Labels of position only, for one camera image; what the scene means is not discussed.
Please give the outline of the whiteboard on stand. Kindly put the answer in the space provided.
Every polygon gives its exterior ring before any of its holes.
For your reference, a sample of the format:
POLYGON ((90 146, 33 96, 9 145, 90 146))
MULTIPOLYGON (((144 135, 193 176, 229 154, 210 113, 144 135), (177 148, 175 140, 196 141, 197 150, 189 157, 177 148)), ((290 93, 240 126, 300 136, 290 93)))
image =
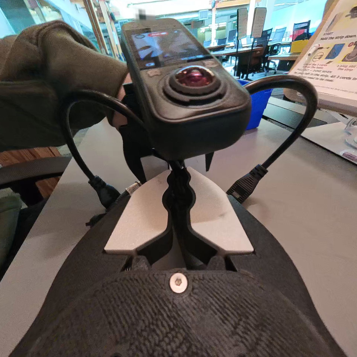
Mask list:
POLYGON ((251 38, 261 38, 266 19, 266 13, 266 7, 256 7, 254 9, 251 38))
POLYGON ((237 10, 237 39, 241 40, 247 36, 248 9, 239 8, 237 10))

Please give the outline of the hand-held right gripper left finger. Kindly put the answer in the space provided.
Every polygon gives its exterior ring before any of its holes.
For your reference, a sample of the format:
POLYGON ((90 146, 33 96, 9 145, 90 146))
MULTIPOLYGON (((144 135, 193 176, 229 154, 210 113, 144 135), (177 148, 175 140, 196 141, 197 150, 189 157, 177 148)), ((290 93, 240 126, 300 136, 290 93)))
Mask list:
POLYGON ((144 256, 154 264, 169 253, 172 217, 163 199, 170 173, 160 173, 133 192, 104 247, 107 254, 144 256))

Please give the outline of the person's left forearm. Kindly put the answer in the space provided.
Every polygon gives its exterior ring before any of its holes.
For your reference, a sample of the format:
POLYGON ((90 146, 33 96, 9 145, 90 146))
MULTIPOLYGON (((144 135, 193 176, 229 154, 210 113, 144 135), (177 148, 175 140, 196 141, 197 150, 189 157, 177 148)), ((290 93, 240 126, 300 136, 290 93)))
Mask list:
POLYGON ((127 65, 61 20, 0 41, 0 151, 61 146, 62 100, 79 90, 118 97, 127 65))

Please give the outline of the person's left hand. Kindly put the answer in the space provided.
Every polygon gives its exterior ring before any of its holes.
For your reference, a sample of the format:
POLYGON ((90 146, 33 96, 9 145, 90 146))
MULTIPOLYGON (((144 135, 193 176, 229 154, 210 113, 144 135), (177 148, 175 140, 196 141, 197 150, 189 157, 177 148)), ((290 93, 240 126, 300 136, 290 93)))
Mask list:
MULTIPOLYGON (((122 85, 120 86, 118 94, 117 94, 117 99, 119 101, 122 101, 124 96, 125 96, 125 90, 124 90, 123 85, 127 84, 127 83, 131 83, 131 82, 132 82, 131 76, 130 76, 129 73, 127 73, 127 75, 124 78, 124 81, 123 81, 122 85)), ((124 115, 122 115, 121 113, 114 112, 113 117, 112 117, 111 122, 110 122, 110 125, 112 127, 114 127, 116 130, 119 130, 119 128, 121 126, 124 126, 126 124, 127 124, 127 118, 124 115)))

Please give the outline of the yellow bin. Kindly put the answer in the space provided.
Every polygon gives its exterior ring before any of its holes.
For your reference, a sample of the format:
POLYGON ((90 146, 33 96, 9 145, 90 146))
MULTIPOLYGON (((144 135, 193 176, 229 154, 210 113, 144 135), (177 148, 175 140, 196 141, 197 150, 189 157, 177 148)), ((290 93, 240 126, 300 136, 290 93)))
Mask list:
POLYGON ((296 40, 291 43, 290 53, 301 53, 305 46, 308 44, 308 39, 296 40))

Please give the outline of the blue plastic bin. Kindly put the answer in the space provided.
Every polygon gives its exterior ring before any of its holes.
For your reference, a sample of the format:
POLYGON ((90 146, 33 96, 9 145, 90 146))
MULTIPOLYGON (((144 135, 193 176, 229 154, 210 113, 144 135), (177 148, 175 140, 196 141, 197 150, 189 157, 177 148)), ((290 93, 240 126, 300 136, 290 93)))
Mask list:
POLYGON ((251 95, 252 110, 246 131, 259 126, 273 89, 262 90, 251 95))

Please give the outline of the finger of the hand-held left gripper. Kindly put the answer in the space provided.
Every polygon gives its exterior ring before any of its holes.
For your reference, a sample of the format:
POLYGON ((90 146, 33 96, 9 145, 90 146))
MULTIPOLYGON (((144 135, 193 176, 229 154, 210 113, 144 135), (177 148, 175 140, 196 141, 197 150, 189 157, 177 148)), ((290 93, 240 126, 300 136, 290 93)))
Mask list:
POLYGON ((206 175, 206 157, 205 156, 195 156, 186 159, 186 167, 192 167, 197 172, 202 175, 206 175))
POLYGON ((142 157, 142 168, 144 171, 142 183, 154 179, 160 184, 166 184, 167 177, 171 173, 169 164, 157 157, 142 157))

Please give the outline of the printed instruction board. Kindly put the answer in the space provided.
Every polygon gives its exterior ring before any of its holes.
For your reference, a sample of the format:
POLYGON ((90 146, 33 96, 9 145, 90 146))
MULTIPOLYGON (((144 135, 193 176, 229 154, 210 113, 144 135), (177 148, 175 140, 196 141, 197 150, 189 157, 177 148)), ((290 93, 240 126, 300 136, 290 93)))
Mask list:
POLYGON ((331 102, 357 98, 357 1, 334 1, 289 74, 309 81, 331 102))

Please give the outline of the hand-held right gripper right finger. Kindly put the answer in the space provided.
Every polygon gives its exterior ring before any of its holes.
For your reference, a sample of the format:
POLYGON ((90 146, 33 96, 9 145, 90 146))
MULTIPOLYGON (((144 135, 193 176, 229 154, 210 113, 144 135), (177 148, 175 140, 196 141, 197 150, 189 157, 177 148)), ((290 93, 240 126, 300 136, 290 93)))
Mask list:
POLYGON ((194 193, 194 203, 189 211, 194 232, 217 249, 216 255, 226 257, 253 253, 252 243, 225 191, 192 167, 188 167, 187 172, 190 189, 194 193))

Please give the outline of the black and red office chair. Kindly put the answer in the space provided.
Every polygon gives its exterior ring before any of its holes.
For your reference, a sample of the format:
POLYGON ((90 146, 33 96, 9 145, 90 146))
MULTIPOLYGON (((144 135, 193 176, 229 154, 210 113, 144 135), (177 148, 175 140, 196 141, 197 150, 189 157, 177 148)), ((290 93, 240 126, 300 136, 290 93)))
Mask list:
POLYGON ((308 40, 310 38, 310 20, 295 23, 292 30, 292 42, 308 40))

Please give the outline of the dark office desk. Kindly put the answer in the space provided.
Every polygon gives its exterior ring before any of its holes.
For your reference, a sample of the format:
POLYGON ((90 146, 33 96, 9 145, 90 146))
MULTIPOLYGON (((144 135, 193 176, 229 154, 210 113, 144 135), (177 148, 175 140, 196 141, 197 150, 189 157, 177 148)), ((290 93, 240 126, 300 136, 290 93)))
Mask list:
POLYGON ((236 48, 211 52, 212 56, 222 62, 223 57, 234 57, 232 65, 232 74, 238 79, 252 80, 249 76, 253 77, 256 73, 264 73, 266 76, 270 70, 274 74, 277 72, 276 67, 270 67, 271 62, 275 61, 288 61, 294 62, 297 55, 291 53, 283 55, 272 55, 266 52, 267 47, 251 47, 251 48, 236 48))

